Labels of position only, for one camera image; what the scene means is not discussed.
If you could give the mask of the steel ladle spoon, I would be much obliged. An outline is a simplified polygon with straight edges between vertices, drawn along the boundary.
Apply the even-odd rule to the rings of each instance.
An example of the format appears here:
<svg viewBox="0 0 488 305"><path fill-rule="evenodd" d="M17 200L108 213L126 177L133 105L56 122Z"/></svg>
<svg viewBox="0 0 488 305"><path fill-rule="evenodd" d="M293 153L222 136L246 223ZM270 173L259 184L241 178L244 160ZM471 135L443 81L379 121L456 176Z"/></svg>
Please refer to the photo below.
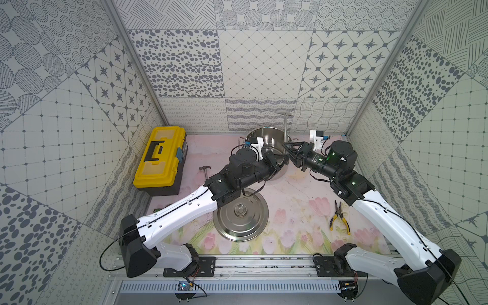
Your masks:
<svg viewBox="0 0 488 305"><path fill-rule="evenodd" d="M287 151L285 149L285 143L288 142L288 117L291 116L289 111L279 110L277 114L283 116L283 141L282 141L282 151L283 154L286 155Z"/></svg>

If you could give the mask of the stainless steel pot lid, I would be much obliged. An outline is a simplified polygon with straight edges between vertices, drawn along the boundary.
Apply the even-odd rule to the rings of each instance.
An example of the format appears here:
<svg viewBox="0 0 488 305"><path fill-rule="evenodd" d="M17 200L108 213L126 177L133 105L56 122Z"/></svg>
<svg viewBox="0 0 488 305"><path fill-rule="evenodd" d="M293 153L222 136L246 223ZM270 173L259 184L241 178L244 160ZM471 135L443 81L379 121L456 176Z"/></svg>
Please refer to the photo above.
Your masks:
<svg viewBox="0 0 488 305"><path fill-rule="evenodd" d="M245 242L258 237L266 228L269 209L260 193L250 188L244 195L213 212L217 232L227 240Z"/></svg>

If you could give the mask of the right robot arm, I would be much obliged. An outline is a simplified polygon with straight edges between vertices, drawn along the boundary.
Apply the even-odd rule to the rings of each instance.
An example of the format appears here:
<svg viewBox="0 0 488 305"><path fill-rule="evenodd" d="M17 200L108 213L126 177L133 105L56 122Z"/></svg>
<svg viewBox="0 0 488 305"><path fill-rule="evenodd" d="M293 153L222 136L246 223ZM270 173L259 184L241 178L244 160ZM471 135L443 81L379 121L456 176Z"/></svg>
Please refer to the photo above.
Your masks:
<svg viewBox="0 0 488 305"><path fill-rule="evenodd" d="M334 141L326 155L315 152L309 142L286 142L283 147L297 168L325 176L334 193L375 225L401 256L393 259L347 243L334 253L338 273L357 271L380 278L414 304L433 304L454 283L460 256L429 241L355 171L357 153L349 142Z"/></svg>

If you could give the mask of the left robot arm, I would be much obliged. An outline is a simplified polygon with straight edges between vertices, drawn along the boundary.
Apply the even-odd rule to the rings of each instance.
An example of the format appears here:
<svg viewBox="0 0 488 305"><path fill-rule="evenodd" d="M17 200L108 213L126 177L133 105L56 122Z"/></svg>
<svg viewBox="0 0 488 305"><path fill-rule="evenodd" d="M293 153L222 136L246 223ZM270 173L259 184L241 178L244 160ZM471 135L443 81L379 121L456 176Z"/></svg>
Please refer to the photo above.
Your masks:
<svg viewBox="0 0 488 305"><path fill-rule="evenodd" d="M259 157L254 148L240 148L229 157L221 171L187 197L139 219L133 215L123 218L118 244L126 276L141 276L157 263L179 271L185 277L194 275L200 266L194 247L188 243L170 245L164 243L164 239L196 218L239 198L245 188L271 179L288 161L287 155L267 151Z"/></svg>

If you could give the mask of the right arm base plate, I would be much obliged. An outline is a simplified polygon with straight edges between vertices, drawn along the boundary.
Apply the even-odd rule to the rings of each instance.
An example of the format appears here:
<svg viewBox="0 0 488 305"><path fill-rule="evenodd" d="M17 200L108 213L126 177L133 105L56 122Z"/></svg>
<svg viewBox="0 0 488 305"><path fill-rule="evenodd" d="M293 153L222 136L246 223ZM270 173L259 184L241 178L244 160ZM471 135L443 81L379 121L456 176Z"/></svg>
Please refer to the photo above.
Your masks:
<svg viewBox="0 0 488 305"><path fill-rule="evenodd" d="M318 277L365 278L368 276L367 273L352 270L346 263L340 263L334 256L313 254L312 262L315 265L316 274Z"/></svg>

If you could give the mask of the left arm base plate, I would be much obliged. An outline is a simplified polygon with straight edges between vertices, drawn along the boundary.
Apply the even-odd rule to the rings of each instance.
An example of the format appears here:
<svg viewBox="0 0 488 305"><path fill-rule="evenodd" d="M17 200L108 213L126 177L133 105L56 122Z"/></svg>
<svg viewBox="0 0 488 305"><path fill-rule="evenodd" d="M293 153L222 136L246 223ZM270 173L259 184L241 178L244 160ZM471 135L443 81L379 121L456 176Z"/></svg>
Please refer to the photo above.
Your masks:
<svg viewBox="0 0 488 305"><path fill-rule="evenodd" d="M216 257L203 256L199 257L198 262L192 262L182 271L177 271L171 268L165 268L163 272L164 278L191 278L202 277L211 278L214 276L216 268Z"/></svg>

